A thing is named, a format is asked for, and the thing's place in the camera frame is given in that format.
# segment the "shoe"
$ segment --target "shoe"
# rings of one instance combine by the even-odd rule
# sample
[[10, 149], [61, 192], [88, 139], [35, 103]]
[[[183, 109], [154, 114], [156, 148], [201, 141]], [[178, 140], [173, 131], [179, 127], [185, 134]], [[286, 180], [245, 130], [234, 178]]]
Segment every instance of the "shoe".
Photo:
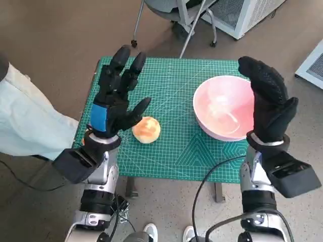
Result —
[[146, 232], [153, 239], [153, 242], [158, 241], [158, 232], [156, 225], [154, 225], [153, 223], [149, 223], [144, 227], [143, 231]]
[[183, 233], [183, 242], [189, 242], [195, 237], [193, 226], [187, 226]]

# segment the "concrete floor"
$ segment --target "concrete floor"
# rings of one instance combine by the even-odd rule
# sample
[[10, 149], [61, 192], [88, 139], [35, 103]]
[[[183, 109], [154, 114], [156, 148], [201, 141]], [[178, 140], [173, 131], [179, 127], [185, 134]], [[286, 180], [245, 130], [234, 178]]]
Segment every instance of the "concrete floor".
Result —
[[[1, 0], [0, 51], [12, 64], [28, 74], [54, 107], [78, 119], [93, 70], [103, 55], [112, 55], [129, 44], [140, 0]], [[323, 91], [294, 78], [294, 72], [323, 38], [322, 1], [287, 1], [276, 16], [234, 41], [219, 31], [215, 49], [209, 25], [200, 21], [185, 57], [237, 59], [243, 55], [274, 66], [286, 78], [291, 96], [300, 99], [297, 116], [288, 128], [290, 153], [313, 165], [323, 181]], [[138, 50], [148, 56], [178, 56], [182, 42], [171, 33], [171, 24], [144, 9], [138, 31]], [[42, 161], [0, 155], [19, 176], [35, 186], [52, 187], [62, 178]], [[73, 210], [78, 207], [82, 185], [51, 193], [39, 193], [19, 185], [0, 166], [0, 236], [2, 241], [63, 241]], [[191, 223], [191, 208], [199, 183], [176, 180], [137, 180], [140, 198], [131, 201], [130, 219], [137, 230], [148, 222], [158, 226], [160, 241], [181, 241]], [[118, 192], [123, 194], [120, 179]], [[200, 234], [217, 221], [241, 213], [239, 185], [224, 185], [227, 202], [215, 204], [210, 184], [197, 204]], [[278, 196], [297, 241], [320, 241], [323, 237], [323, 189], [292, 200]], [[241, 231], [233, 223], [216, 231], [214, 241], [236, 241]], [[131, 232], [120, 225], [115, 241]]]

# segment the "black cable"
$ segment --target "black cable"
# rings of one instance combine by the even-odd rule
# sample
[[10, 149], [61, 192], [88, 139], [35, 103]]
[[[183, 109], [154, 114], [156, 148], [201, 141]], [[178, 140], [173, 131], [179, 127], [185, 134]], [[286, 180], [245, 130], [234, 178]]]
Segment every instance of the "black cable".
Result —
[[208, 179], [208, 177], [221, 165], [229, 162], [229, 161], [232, 161], [232, 160], [236, 160], [236, 159], [239, 159], [239, 158], [243, 158], [243, 157], [246, 157], [245, 155], [242, 155], [242, 156], [238, 156], [238, 157], [235, 157], [235, 158], [231, 158], [231, 159], [228, 159], [228, 160], [225, 160], [225, 161], [222, 161], [218, 164], [216, 164], [207, 174], [206, 176], [204, 177], [203, 181], [201, 182], [201, 185], [200, 187], [198, 188], [197, 192], [196, 192], [196, 195], [195, 195], [195, 199], [194, 199], [194, 203], [193, 203], [193, 208], [192, 208], [192, 222], [193, 222], [193, 228], [194, 228], [194, 234], [195, 234], [195, 239], [196, 239], [196, 242], [199, 242], [199, 239], [198, 239], [198, 236], [197, 236], [197, 231], [196, 231], [196, 224], [195, 224], [195, 207], [196, 207], [196, 202], [197, 202], [197, 197], [198, 195], [200, 194], [200, 191], [204, 185], [204, 183], [206, 182], [206, 180]]
[[271, 212], [271, 213], [275, 213], [277, 214], [278, 216], [281, 217], [281, 219], [283, 220], [286, 228], [287, 228], [287, 232], [288, 232], [288, 235], [289, 235], [289, 238], [290, 238], [290, 241], [291, 242], [294, 242], [294, 235], [292, 233], [292, 229], [291, 227], [289, 226], [288, 222], [287, 222], [287, 219], [283, 216], [283, 214], [281, 214], [281, 212], [279, 212], [278, 210], [276, 209], [271, 209], [271, 208], [266, 208], [266, 207], [262, 207], [262, 208], [258, 208], [256, 210], [253, 210], [252, 212], [250, 213], [244, 213], [244, 214], [241, 214], [239, 216], [236, 216], [236, 217], [232, 217], [232, 218], [228, 218], [224, 221], [221, 221], [215, 225], [213, 225], [211, 228], [209, 228], [205, 234], [205, 242], [209, 242], [209, 236], [210, 234], [217, 228], [225, 225], [225, 224], [228, 224], [228, 223], [231, 223], [233, 221], [236, 221], [238, 219], [247, 219], [247, 218], [250, 218], [250, 216], [253, 214], [253, 213], [258, 213], [258, 212], [264, 212], [264, 213], [267, 213], [267, 212]]
[[55, 187], [55, 188], [51, 188], [51, 189], [42, 189], [42, 188], [36, 188], [36, 187], [33, 187], [32, 185], [28, 184], [27, 182], [21, 180], [19, 177], [16, 176], [16, 174], [14, 173], [14, 171], [11, 169], [10, 166], [8, 166], [4, 161], [0, 160], [0, 163], [2, 165], [4, 165], [11, 173], [11, 175], [17, 180], [19, 181], [21, 184], [25, 185], [26, 187], [28, 188], [31, 188], [33, 190], [36, 190], [36, 191], [39, 191], [39, 192], [51, 192], [51, 191], [54, 191], [54, 190], [57, 190], [59, 188], [62, 188], [66, 185], [69, 185], [69, 184], [62, 184], [62, 185], [59, 185], [58, 187]]
[[111, 235], [110, 235], [110, 241], [112, 241], [112, 238], [116, 233], [118, 223], [119, 223], [119, 201], [118, 201], [118, 195], [117, 195], [116, 192], [115, 192], [115, 198], [116, 198], [116, 203], [117, 203], [117, 216], [116, 216], [115, 225], [114, 225], [113, 230], [112, 230]]
[[119, 215], [121, 218], [123, 218], [124, 220], [126, 220], [127, 222], [129, 222], [130, 223], [130, 225], [131, 225], [131, 227], [132, 227], [132, 229], [133, 229], [133, 231], [134, 232], [136, 232], [136, 229], [135, 229], [135, 226], [133, 226], [133, 224], [132, 224], [132, 222], [130, 222], [130, 220], [129, 219], [127, 219], [127, 218], [125, 218], [124, 216], [121, 216], [121, 215]]

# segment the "bread bun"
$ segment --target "bread bun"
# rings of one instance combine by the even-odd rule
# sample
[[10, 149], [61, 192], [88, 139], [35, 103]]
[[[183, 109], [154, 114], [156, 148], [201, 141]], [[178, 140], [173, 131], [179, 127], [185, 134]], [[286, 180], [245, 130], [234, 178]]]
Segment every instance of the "bread bun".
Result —
[[158, 139], [160, 125], [153, 117], [143, 117], [142, 120], [132, 127], [132, 133], [142, 144], [149, 144]]

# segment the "table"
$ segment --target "table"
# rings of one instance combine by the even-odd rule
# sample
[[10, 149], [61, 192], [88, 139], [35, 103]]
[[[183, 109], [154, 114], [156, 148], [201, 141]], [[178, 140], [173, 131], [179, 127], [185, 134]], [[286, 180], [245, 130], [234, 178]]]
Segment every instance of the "table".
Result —
[[[99, 60], [86, 100], [73, 148], [82, 142], [93, 99], [98, 92], [98, 78], [103, 65], [111, 57]], [[129, 58], [129, 67], [133, 57]], [[240, 76], [234, 60], [147, 58], [136, 89], [130, 92], [130, 108], [142, 98], [152, 97], [145, 116], [156, 118], [161, 126], [160, 137], [152, 144], [143, 145], [131, 130], [119, 132], [120, 175], [167, 179], [202, 180], [216, 164], [229, 158], [245, 155], [247, 142], [223, 142], [208, 136], [198, 126], [193, 111], [196, 88], [208, 78], [220, 75]], [[215, 183], [216, 200], [222, 200], [221, 183], [239, 183], [242, 159], [224, 164], [208, 181]], [[136, 196], [133, 178], [128, 179], [127, 193]]]

